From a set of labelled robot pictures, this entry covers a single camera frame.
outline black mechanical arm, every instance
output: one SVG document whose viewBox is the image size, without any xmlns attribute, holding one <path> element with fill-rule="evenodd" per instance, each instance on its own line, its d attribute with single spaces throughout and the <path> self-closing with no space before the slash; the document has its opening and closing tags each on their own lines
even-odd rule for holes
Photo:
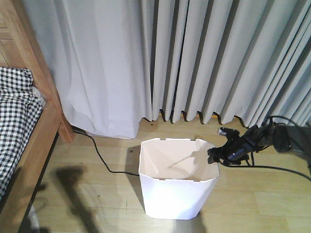
<svg viewBox="0 0 311 233">
<path fill-rule="evenodd" d="M 221 162 L 224 165 L 240 165 L 241 161 L 249 160 L 249 153 L 258 152 L 274 146 L 277 152 L 290 152 L 302 155 L 311 160 L 311 128 L 287 126 L 273 123 L 251 127 L 240 136 L 234 129 L 220 128 L 218 133 L 226 136 L 227 142 L 222 147 L 211 148 L 208 152 L 208 163 Z"/>
</svg>

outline checkered blanket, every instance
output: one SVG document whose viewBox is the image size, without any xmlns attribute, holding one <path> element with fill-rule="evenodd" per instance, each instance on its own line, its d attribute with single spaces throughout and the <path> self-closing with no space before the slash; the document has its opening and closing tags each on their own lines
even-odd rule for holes
<svg viewBox="0 0 311 233">
<path fill-rule="evenodd" d="M 32 84 L 30 70 L 0 67 L 0 199 L 43 109 Z"/>
</svg>

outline wooden bed frame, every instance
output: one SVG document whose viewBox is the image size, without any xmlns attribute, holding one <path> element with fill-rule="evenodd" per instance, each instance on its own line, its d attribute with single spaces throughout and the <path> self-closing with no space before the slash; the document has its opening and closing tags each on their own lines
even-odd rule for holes
<svg viewBox="0 0 311 233">
<path fill-rule="evenodd" d="M 0 214 L 0 232 L 16 233 L 56 133 L 65 142 L 72 142 L 74 139 L 48 66 L 22 3 L 18 0 L 0 0 L 0 66 L 30 69 L 34 86 L 46 100 L 43 113 L 17 166 L 18 175 L 13 185 L 10 184 L 11 189 L 6 194 Z"/>
</svg>

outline white curtain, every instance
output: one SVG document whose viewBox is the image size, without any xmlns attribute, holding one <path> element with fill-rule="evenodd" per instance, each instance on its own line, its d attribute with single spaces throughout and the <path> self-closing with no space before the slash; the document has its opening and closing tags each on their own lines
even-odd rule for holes
<svg viewBox="0 0 311 233">
<path fill-rule="evenodd" d="M 142 117 L 311 118 L 310 0 L 24 0 L 65 115 L 134 138 Z"/>
</svg>

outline trash bin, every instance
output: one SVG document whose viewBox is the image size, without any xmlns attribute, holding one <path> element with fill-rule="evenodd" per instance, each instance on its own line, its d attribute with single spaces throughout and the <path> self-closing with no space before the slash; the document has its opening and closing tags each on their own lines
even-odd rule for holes
<svg viewBox="0 0 311 233">
<path fill-rule="evenodd" d="M 138 170 L 148 216 L 197 216 L 220 176 L 218 164 L 207 163 L 212 147 L 201 139 L 155 138 L 141 143 Z"/>
</svg>

